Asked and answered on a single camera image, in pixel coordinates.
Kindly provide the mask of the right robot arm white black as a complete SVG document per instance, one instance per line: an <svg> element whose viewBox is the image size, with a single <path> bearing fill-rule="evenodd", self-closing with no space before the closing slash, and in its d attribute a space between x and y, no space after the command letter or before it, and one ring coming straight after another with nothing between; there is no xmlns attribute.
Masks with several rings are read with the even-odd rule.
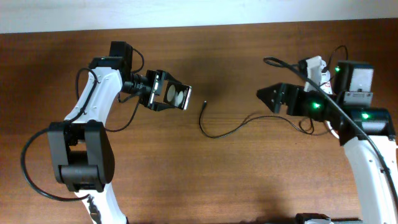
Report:
<svg viewBox="0 0 398 224"><path fill-rule="evenodd" d="M273 112L287 106L290 116L329 121L352 168L365 223L397 223L396 132L385 108L371 107L374 68L364 62L340 60L335 68L335 95L322 90L308 72L274 58L265 63L287 68L312 86L278 83L257 91Z"/></svg>

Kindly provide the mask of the black smartphone white circles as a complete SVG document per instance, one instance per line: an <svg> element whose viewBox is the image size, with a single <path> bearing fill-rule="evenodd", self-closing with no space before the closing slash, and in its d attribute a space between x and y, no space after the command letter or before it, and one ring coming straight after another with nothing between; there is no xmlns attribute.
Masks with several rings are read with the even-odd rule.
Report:
<svg viewBox="0 0 398 224"><path fill-rule="evenodd" d="M191 86L169 81L165 91L164 103L180 110L187 110L191 93Z"/></svg>

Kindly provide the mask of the white usb charger plug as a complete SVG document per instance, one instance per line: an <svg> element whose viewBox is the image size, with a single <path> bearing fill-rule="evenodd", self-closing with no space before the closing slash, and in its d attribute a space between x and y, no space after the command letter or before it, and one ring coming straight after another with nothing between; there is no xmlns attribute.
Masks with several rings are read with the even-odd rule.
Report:
<svg viewBox="0 0 398 224"><path fill-rule="evenodd" d="M321 83L326 83L330 79L330 71L328 68L328 64L322 60L322 65L321 65Z"/></svg>

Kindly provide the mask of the white power strip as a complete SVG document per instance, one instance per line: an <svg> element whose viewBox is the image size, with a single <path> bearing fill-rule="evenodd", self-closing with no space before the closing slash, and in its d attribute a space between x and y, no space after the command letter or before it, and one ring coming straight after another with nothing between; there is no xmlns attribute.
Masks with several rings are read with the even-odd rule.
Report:
<svg viewBox="0 0 398 224"><path fill-rule="evenodd" d="M320 88L328 95L333 94L333 90L332 90L331 83L329 80L321 81Z"/></svg>

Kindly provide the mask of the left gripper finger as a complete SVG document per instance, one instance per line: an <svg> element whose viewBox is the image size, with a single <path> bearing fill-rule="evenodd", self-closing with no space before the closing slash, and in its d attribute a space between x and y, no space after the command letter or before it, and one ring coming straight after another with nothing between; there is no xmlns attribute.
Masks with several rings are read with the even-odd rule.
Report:
<svg viewBox="0 0 398 224"><path fill-rule="evenodd" d="M152 110L154 110L154 111L162 111L162 110L174 109L174 108L175 108L175 106L166 104L166 103L153 102L153 104L152 104Z"/></svg>
<svg viewBox="0 0 398 224"><path fill-rule="evenodd" d="M178 81L176 78L174 78L169 72L166 72L164 70L161 70L160 72L161 72L163 80L172 81L172 82L178 83L178 84L182 83L182 82Z"/></svg>

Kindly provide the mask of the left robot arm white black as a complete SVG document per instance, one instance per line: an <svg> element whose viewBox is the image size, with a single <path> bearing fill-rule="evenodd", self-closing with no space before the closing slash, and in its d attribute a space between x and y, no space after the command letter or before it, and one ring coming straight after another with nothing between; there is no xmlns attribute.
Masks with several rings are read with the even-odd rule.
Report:
<svg viewBox="0 0 398 224"><path fill-rule="evenodd" d="M48 131L55 178L83 202L93 223L128 222L111 185L115 160L105 124L115 97L136 96L152 111L186 110L192 93L191 86L169 72L149 70L142 76L132 70L135 51L126 42L113 41L108 56L94 58L74 109Z"/></svg>

